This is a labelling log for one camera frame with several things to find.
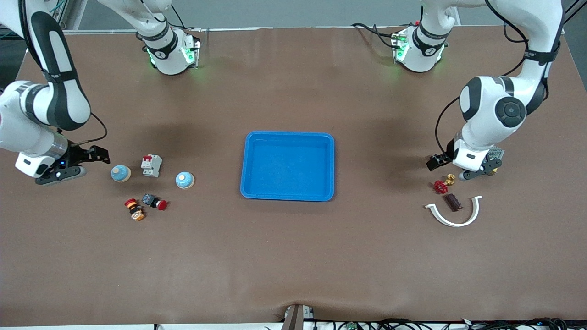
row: white curved pipe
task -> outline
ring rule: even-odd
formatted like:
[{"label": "white curved pipe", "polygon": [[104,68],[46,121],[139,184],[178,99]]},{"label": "white curved pipe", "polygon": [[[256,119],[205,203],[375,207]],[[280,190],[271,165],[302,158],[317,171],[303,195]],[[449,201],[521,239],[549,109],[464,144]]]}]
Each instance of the white curved pipe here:
[{"label": "white curved pipe", "polygon": [[428,204],[425,206],[425,208],[429,208],[432,212],[432,215],[436,218],[436,220],[440,221],[440,223],[444,225],[447,225],[449,227],[465,227],[466,225],[470,225],[471,223],[473,223],[473,221],[475,221],[475,219],[479,215],[479,199],[481,199],[481,196],[471,198],[471,201],[473,202],[473,213],[471,214],[469,220],[462,224],[456,224],[446,220],[436,208],[436,204]]}]

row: black cable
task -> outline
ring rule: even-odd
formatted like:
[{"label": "black cable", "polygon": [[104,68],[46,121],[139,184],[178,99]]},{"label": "black cable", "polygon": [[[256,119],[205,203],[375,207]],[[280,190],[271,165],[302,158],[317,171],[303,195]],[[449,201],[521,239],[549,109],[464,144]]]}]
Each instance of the black cable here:
[{"label": "black cable", "polygon": [[416,330],[413,326],[411,326],[410,324],[416,325],[418,328],[420,328],[419,325],[417,324],[421,324],[421,322],[413,322],[410,321],[408,319],[385,319],[382,321],[384,324],[391,324],[391,323],[397,323],[397,325],[395,326],[389,326],[387,329],[388,330],[394,330],[396,328],[398,328],[399,326],[406,326],[408,328],[410,328],[411,330]]},{"label": "black cable", "polygon": [[416,324],[418,326],[418,328],[421,326],[425,327],[428,330],[433,330],[429,325],[423,323],[423,322],[414,322],[414,324]]},{"label": "black cable", "polygon": [[524,42],[524,40],[513,40],[512,38],[510,38],[510,36],[508,36],[508,31],[506,30],[507,26],[508,25],[504,22],[504,36],[509,42],[514,42],[514,43]]},{"label": "black cable", "polygon": [[198,27],[197,27],[197,26],[186,26],[186,27],[184,28],[183,26],[181,26],[181,25],[177,25],[177,24],[172,24],[172,23],[169,23],[169,25],[171,25],[171,26],[173,26],[173,27],[175,27],[175,28],[181,28],[181,29],[183,29],[183,30],[189,30],[189,29],[198,29]]},{"label": "black cable", "polygon": [[383,42],[384,45],[386,45],[389,48],[393,48],[393,49],[399,49],[398,46],[394,46],[390,43],[387,43],[385,40],[383,40],[383,37],[386,38],[391,38],[392,35],[388,34],[388,33],[381,33],[379,32],[379,30],[377,29],[377,25],[373,24],[373,28],[368,27],[367,25],[363,24],[363,23],[354,23],[351,26],[357,27],[357,26],[361,26],[362,28],[365,28],[367,31],[376,34],[379,37],[379,40],[381,40],[381,42]]},{"label": "black cable", "polygon": [[491,12],[493,14],[495,14],[495,16],[497,16],[500,20],[504,21],[507,25],[509,25],[512,29],[514,29],[514,31],[518,32],[519,36],[522,37],[522,40],[524,42],[524,45],[526,46],[526,49],[528,49],[528,38],[526,38],[526,36],[524,35],[524,33],[518,29],[517,26],[515,26],[514,24],[512,24],[512,22],[508,21],[505,17],[503,17],[500,13],[498,13],[495,8],[493,8],[493,6],[491,5],[491,3],[489,3],[489,0],[485,0],[485,4],[489,7],[489,9],[491,10]]},{"label": "black cable", "polygon": [[566,13],[568,13],[568,12],[569,12],[571,9],[573,9],[573,7],[574,7],[576,4],[578,4],[578,3],[579,3],[579,1],[581,1],[581,0],[575,0],[575,2],[573,2],[573,4],[572,4],[572,5],[570,5],[570,6],[569,6],[569,8],[567,8],[567,9],[565,10],[565,14],[566,14]]},{"label": "black cable", "polygon": [[575,10],[566,20],[565,23],[566,24],[571,18],[573,18],[573,16],[575,16],[580,10],[581,8],[583,8],[585,5],[587,4],[587,2],[583,2],[583,4],[579,7],[579,9]]},{"label": "black cable", "polygon": [[442,147],[442,145],[440,144],[440,140],[438,139],[438,125],[440,124],[440,119],[442,118],[442,115],[444,115],[444,113],[446,112],[446,110],[453,105],[454,102],[456,102],[460,97],[455,98],[454,100],[452,100],[449,104],[446,105],[446,107],[444,107],[444,109],[442,109],[442,111],[440,112],[440,115],[438,115],[438,119],[436,120],[436,126],[434,127],[434,137],[436,138],[436,143],[438,144],[438,147],[440,148],[440,151],[442,151],[442,153],[446,153],[446,151],[444,151],[444,148]]},{"label": "black cable", "polygon": [[497,330],[497,329],[508,329],[508,328],[517,328],[519,326],[528,326],[528,322],[526,323],[520,323],[520,324],[508,324],[506,322],[496,322],[494,324],[490,324],[487,326],[484,326],[483,328],[478,328],[476,330]]},{"label": "black cable", "polygon": [[391,38],[391,37],[392,37],[392,35],[391,35],[391,34],[387,34],[387,33],[377,33],[377,31],[375,31],[374,29],[372,29],[372,28],[368,27],[367,25],[365,25],[365,24],[363,24],[363,23],[354,23],[354,24],[351,24],[351,26],[354,26],[355,28],[356,28],[357,26],[360,26],[360,27],[362,27],[362,28],[365,28],[367,31],[369,31],[369,32],[371,32],[371,33],[373,33],[373,34],[380,34],[380,35],[382,35],[382,36],[384,36],[384,37],[387,37],[387,38]]},{"label": "black cable", "polygon": [[140,0],[141,3],[143,4],[143,6],[145,6],[145,8],[147,9],[147,11],[151,14],[151,16],[155,19],[155,21],[159,22],[159,23],[165,23],[165,19],[163,19],[162,21],[160,21],[155,14],[153,14],[153,12],[151,11],[151,9],[149,9],[149,7],[145,4],[145,2],[143,0]]},{"label": "black cable", "polygon": [[379,40],[381,40],[381,42],[383,42],[384,45],[386,45],[389,48],[399,49],[398,46],[394,46],[391,43],[387,43],[387,42],[385,42],[385,40],[383,40],[383,37],[381,37],[381,33],[379,33],[379,30],[377,29],[377,25],[373,24],[373,29],[375,30],[375,32],[377,32],[377,36],[379,37]]},{"label": "black cable", "polygon": [[180,14],[177,13],[176,8],[173,6],[173,4],[171,5],[171,8],[173,9],[173,12],[176,13],[177,18],[180,20],[181,27],[183,29],[185,29],[185,24],[183,23],[183,20],[181,19]]},{"label": "black cable", "polygon": [[542,99],[542,101],[546,101],[548,96],[550,96],[550,91],[548,90],[548,79],[544,79],[543,85],[544,85],[544,98]]},{"label": "black cable", "polygon": [[[516,27],[514,24],[512,24],[510,21],[508,21],[508,20],[507,20],[505,17],[501,16],[501,14],[500,14],[500,13],[498,13],[498,12],[495,10],[495,8],[493,8],[493,6],[492,6],[492,5],[489,3],[489,0],[485,0],[485,4],[487,4],[487,6],[488,6],[488,7],[489,7],[489,9],[491,10],[491,12],[493,12],[493,13],[494,13],[494,14],[495,14],[495,15],[496,15],[498,18],[500,18],[502,21],[504,21],[504,24],[507,24],[507,25],[509,25],[509,26],[510,26],[512,29],[514,29],[514,31],[516,31],[516,32],[519,34],[519,36],[520,36],[522,39],[521,39],[520,41],[515,41],[515,40],[512,40],[512,39],[510,39],[510,37],[507,35],[507,32],[506,32],[506,30],[505,30],[505,25],[504,25],[504,34],[505,34],[505,37],[506,37],[506,38],[507,38],[509,41],[511,41],[511,42],[523,42],[523,43],[524,43],[524,45],[525,45],[525,47],[526,47],[526,49],[528,49],[528,38],[526,38],[526,36],[524,35],[524,33],[523,33],[523,32],[522,32],[520,29],[518,29],[518,28],[517,28],[517,27]],[[517,70],[517,69],[518,69],[518,68],[519,68],[519,67],[522,65],[522,63],[524,63],[524,58],[522,58],[522,59],[521,59],[521,60],[518,62],[518,64],[516,64],[516,65],[515,65],[515,66],[514,66],[514,67],[513,67],[511,70],[509,70],[508,72],[504,73],[502,76],[507,76],[507,75],[509,75],[510,73],[512,73],[512,72],[514,72],[514,71],[516,71],[516,70]],[[438,144],[438,147],[440,148],[440,150],[442,151],[442,153],[443,153],[443,154],[444,154],[444,153],[446,153],[446,151],[444,150],[444,148],[443,148],[443,147],[442,147],[442,145],[440,144],[440,140],[438,139],[438,126],[439,126],[439,124],[440,124],[440,119],[442,118],[442,116],[444,115],[444,113],[446,112],[446,110],[447,110],[447,109],[448,109],[448,108],[449,108],[451,105],[453,105],[453,103],[454,103],[454,102],[456,102],[458,99],[459,99],[459,97],[455,98],[455,99],[454,99],[454,100],[452,100],[452,101],[451,101],[449,104],[447,104],[447,106],[446,106],[446,107],[444,107],[444,109],[443,109],[443,110],[440,112],[440,114],[438,115],[438,119],[436,120],[436,126],[434,127],[434,138],[436,139],[436,143]],[[481,329],[476,329],[476,330],[492,330],[492,329],[484,329],[484,328],[481,328]]]},{"label": "black cable", "polygon": [[98,118],[98,116],[94,115],[93,112],[90,113],[90,115],[92,115],[94,118],[96,118],[96,120],[100,123],[100,125],[102,125],[102,128],[104,128],[104,135],[102,135],[96,139],[85,140],[82,142],[74,143],[74,144],[72,144],[72,147],[81,146],[83,144],[90,143],[90,142],[100,141],[101,139],[104,139],[108,135],[108,129],[106,128],[106,125],[104,125],[104,123],[100,120],[100,118]]},{"label": "black cable", "polygon": [[374,326],[371,325],[371,322],[365,322],[365,324],[369,326],[369,330],[371,330],[371,329],[377,330],[377,329],[375,329]]}]

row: cable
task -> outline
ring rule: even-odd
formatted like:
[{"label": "cable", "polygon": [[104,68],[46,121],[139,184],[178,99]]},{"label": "cable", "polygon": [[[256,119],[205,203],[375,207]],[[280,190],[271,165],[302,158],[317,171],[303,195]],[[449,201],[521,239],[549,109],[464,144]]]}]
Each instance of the cable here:
[{"label": "cable", "polygon": [[49,11],[49,13],[52,13],[52,12],[56,11],[57,9],[59,9],[59,7],[61,7],[64,2],[65,2],[65,0],[59,0],[59,2],[57,2],[57,4],[55,5],[55,7],[53,7],[53,9],[51,9]]},{"label": "cable", "polygon": [[575,16],[575,14],[577,14],[581,8],[583,8],[585,5],[587,4],[587,2],[583,2],[583,4],[579,7],[579,9],[575,10],[564,22],[564,24],[566,24],[571,18],[573,18],[573,16]]},{"label": "cable", "polygon": [[14,32],[5,33],[5,34],[3,34],[3,35],[0,36],[0,40],[4,39],[4,37],[7,37],[7,36],[13,35],[13,34],[15,35],[16,33],[14,33]]},{"label": "cable", "polygon": [[546,101],[548,96],[550,96],[550,91],[548,90],[548,79],[544,79],[543,85],[544,85],[544,98],[542,99],[542,101],[544,102],[544,101]]},{"label": "cable", "polygon": [[151,9],[149,8],[149,6],[147,6],[147,4],[144,3],[143,0],[140,0],[141,3],[143,4],[143,6],[145,7],[145,9],[151,14],[151,16],[155,19],[155,21],[159,22],[159,23],[165,23],[165,19],[163,19],[162,21],[160,21],[155,14],[153,14],[153,12],[151,11]]},{"label": "cable", "polygon": [[369,330],[371,330],[371,329],[377,330],[377,329],[375,329],[374,326],[371,325],[371,322],[365,322],[365,324],[369,326]]},{"label": "cable", "polygon": [[[487,4],[487,6],[489,7],[489,9],[491,10],[491,12],[493,12],[498,18],[500,18],[502,21],[504,21],[504,35],[505,37],[511,41],[511,42],[523,42],[526,49],[528,49],[528,38],[526,38],[526,36],[524,35],[524,33],[518,29],[514,24],[512,24],[510,21],[508,21],[505,17],[503,17],[500,13],[498,13],[495,8],[493,8],[493,6],[489,3],[489,0],[485,0],[485,4]],[[512,29],[514,29],[514,31],[516,31],[519,36],[522,38],[519,41],[513,40],[511,39],[508,35],[507,35],[507,31],[505,30],[506,25],[509,25]],[[502,76],[507,76],[510,73],[516,71],[521,65],[522,63],[524,63],[524,58],[522,58],[518,64],[516,64],[511,70],[509,70],[508,72],[504,73]],[[547,99],[548,98],[548,84],[546,84],[545,88],[547,90],[546,92],[546,97],[544,98]],[[440,139],[438,138],[438,126],[440,124],[440,119],[442,118],[442,116],[444,115],[444,113],[446,112],[446,110],[453,105],[454,102],[456,102],[459,99],[459,97],[456,97],[454,100],[452,100],[449,104],[446,105],[446,107],[444,107],[444,109],[440,112],[440,114],[438,115],[438,119],[436,120],[436,125],[434,127],[434,138],[436,139],[436,143],[438,144],[438,147],[440,148],[440,150],[442,151],[443,154],[446,154],[446,151],[444,150],[444,148],[442,147],[442,144],[440,144]]]},{"label": "cable", "polygon": [[443,154],[446,153],[446,151],[444,151],[444,148],[442,147],[442,145],[440,144],[440,140],[438,139],[438,126],[440,124],[440,119],[444,115],[444,112],[446,112],[446,110],[451,105],[453,105],[453,103],[456,102],[459,98],[460,97],[457,97],[454,100],[452,100],[449,104],[447,104],[446,107],[444,107],[444,109],[440,112],[440,115],[438,115],[438,119],[436,120],[436,126],[434,127],[434,137],[436,138],[436,143],[438,144],[438,147],[440,148]]},{"label": "cable", "polygon": [[[372,28],[368,27],[367,25],[365,25],[365,24],[363,24],[363,23],[354,23],[354,24],[351,24],[351,26],[354,26],[355,28],[356,28],[357,26],[360,26],[360,27],[362,27],[362,28],[365,28],[367,31],[369,31],[369,32],[371,32],[371,33],[373,33],[373,34],[378,34],[378,33],[377,33],[377,31],[375,31],[374,29],[372,29]],[[391,37],[392,37],[392,35],[391,35],[391,34],[386,34],[386,33],[379,33],[379,34],[380,34],[380,35],[382,35],[382,36],[384,36],[384,37],[387,37],[387,38],[391,38]]]},{"label": "cable", "polygon": [[506,27],[508,25],[504,22],[504,36],[505,38],[509,41],[509,42],[514,42],[514,43],[520,43],[520,42],[524,42],[524,40],[513,40],[510,38],[510,36],[508,36],[508,31],[506,30]]},{"label": "cable", "polygon": [[185,24],[183,23],[180,14],[177,13],[176,8],[173,6],[173,4],[171,4],[171,8],[173,9],[173,12],[176,13],[177,18],[180,20],[181,27],[185,29]]},{"label": "cable", "polygon": [[377,36],[379,37],[379,40],[381,40],[381,42],[383,42],[384,45],[386,45],[389,48],[399,49],[398,46],[394,46],[391,43],[387,43],[387,42],[385,42],[385,40],[383,40],[381,33],[379,33],[379,30],[377,29],[377,25],[373,24],[373,29],[375,30],[375,32],[377,32]]},{"label": "cable", "polygon": [[524,45],[526,46],[526,49],[528,49],[528,38],[526,38],[526,36],[524,35],[524,33],[518,29],[517,26],[515,26],[514,24],[512,24],[512,22],[508,21],[505,17],[503,17],[500,13],[498,13],[495,8],[493,8],[493,6],[489,3],[489,0],[485,0],[485,4],[489,7],[489,9],[491,10],[491,12],[493,14],[495,14],[495,16],[497,16],[500,20],[504,21],[507,25],[509,25],[512,29],[514,29],[514,31],[518,32],[519,36],[522,37],[522,41],[524,42]]},{"label": "cable", "polygon": [[90,113],[90,115],[92,115],[94,118],[96,118],[96,120],[100,123],[100,125],[102,125],[102,128],[104,128],[104,135],[98,137],[97,139],[85,140],[85,141],[81,141],[78,143],[74,143],[74,144],[72,144],[72,147],[81,146],[83,144],[90,143],[90,142],[100,141],[101,139],[104,139],[108,135],[108,128],[106,128],[106,125],[104,125],[104,122],[101,121],[100,118],[98,118],[98,116],[96,116],[93,112]]},{"label": "cable", "polygon": [[566,13],[568,13],[568,12],[569,12],[571,9],[573,9],[573,7],[574,7],[576,4],[578,4],[578,3],[579,3],[579,1],[581,1],[581,0],[575,0],[575,2],[573,2],[573,4],[572,4],[572,5],[570,5],[570,6],[569,6],[569,8],[567,8],[567,9],[565,10],[565,14],[566,14]]},{"label": "cable", "polygon": [[379,30],[377,29],[377,25],[376,24],[373,24],[373,28],[370,28],[370,27],[368,27],[367,25],[365,25],[363,23],[354,23],[351,26],[354,26],[354,27],[361,26],[361,27],[365,28],[367,31],[376,34],[379,37],[379,40],[381,40],[381,42],[383,42],[383,44],[386,45],[387,47],[392,48],[392,49],[399,49],[398,46],[394,46],[394,45],[392,45],[390,43],[387,43],[385,40],[383,40],[383,37],[391,38],[392,35],[391,34],[388,34],[388,33],[381,33],[381,32],[379,32]]}]

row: brown table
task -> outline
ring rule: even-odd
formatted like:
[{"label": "brown table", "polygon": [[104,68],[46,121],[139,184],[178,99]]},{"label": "brown table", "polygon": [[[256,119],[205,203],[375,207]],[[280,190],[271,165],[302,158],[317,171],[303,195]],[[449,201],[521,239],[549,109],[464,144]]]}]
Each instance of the brown table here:
[{"label": "brown table", "polygon": [[[394,65],[354,29],[260,29],[203,36],[201,67],[152,69],[133,35],[68,36],[83,88],[110,134],[111,166],[35,186],[0,153],[3,326],[265,322],[290,304],[323,319],[587,318],[587,97],[563,42],[547,102],[501,144],[493,177],[457,183],[450,214],[429,184],[439,111],[476,75],[499,75],[522,54],[501,27],[455,28],[428,73]],[[22,79],[42,81],[29,59]],[[460,129],[443,118],[443,143]],[[328,203],[247,200],[242,150],[252,130],[328,132],[336,194]],[[101,134],[90,121],[72,140]],[[141,156],[163,158],[158,179]],[[174,184],[187,170],[191,190]],[[169,200],[136,223],[123,203]],[[423,206],[437,203],[449,228]]]}]

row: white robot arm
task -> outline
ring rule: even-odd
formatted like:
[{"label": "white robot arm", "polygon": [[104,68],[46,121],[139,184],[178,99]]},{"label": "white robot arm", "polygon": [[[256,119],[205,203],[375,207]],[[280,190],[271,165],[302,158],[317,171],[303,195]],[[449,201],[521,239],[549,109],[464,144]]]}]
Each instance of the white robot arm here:
[{"label": "white robot arm", "polygon": [[137,30],[146,45],[151,64],[165,75],[176,75],[197,68],[200,40],[170,26],[162,14],[171,0],[98,0]]},{"label": "white robot arm", "polygon": [[466,124],[443,154],[427,163],[432,171],[450,162],[465,171],[461,180],[488,174],[501,165],[487,157],[495,144],[512,135],[548,92],[548,73],[556,58],[564,19],[560,0],[420,0],[423,15],[418,26],[392,36],[394,59],[409,70],[425,72],[440,59],[454,25],[451,6],[488,5],[500,18],[526,29],[528,40],[521,73],[479,76],[462,89],[459,104]]},{"label": "white robot arm", "polygon": [[47,84],[16,81],[0,95],[0,147],[19,153],[16,168],[52,184],[85,175],[85,161],[109,163],[108,151],[82,149],[60,134],[89,119],[90,105],[59,24],[44,0],[0,1],[0,22],[26,41]]}]

